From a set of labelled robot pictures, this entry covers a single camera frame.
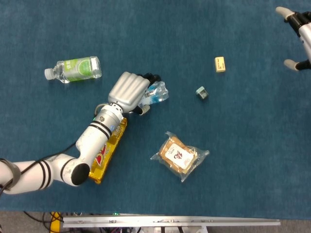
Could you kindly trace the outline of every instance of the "yellow eraser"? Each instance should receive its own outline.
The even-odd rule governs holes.
[[[225,59],[224,57],[215,57],[216,72],[225,72]]]

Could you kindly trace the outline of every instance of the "packaged bread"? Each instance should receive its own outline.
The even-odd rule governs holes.
[[[205,159],[208,150],[185,146],[176,135],[166,132],[169,138],[163,143],[159,152],[151,157],[159,160],[177,174],[183,182],[187,176]]]

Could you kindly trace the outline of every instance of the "white robotic arm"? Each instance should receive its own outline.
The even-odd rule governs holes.
[[[311,69],[311,12],[292,12],[291,10],[278,6],[276,12],[282,15],[285,22],[288,22],[300,38],[307,53],[308,60],[295,62],[286,59],[284,65],[292,70]]]
[[[98,151],[123,119],[122,114],[133,111],[137,107],[150,84],[151,80],[148,78],[124,72],[109,93],[109,104],[100,110],[77,140],[76,147],[80,151],[80,157],[59,154],[40,161],[4,192],[17,194],[44,189],[50,186],[53,180],[72,186],[82,184],[88,178],[90,167]],[[0,184],[3,186],[14,177],[12,166],[17,166],[22,171],[33,162],[12,164],[0,160]]]

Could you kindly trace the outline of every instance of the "green bottle label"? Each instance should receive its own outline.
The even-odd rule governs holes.
[[[89,57],[64,61],[65,77],[68,81],[79,81],[92,78]]]

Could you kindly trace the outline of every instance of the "plastic water bottle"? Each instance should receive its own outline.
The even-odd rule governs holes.
[[[58,61],[54,68],[44,70],[47,80],[58,79],[62,83],[80,81],[102,76],[98,57],[85,57]]]
[[[166,89],[165,83],[163,81],[156,82],[148,88],[145,95],[141,98],[138,106],[142,107],[144,105],[159,103],[166,100],[168,97],[169,91]]]

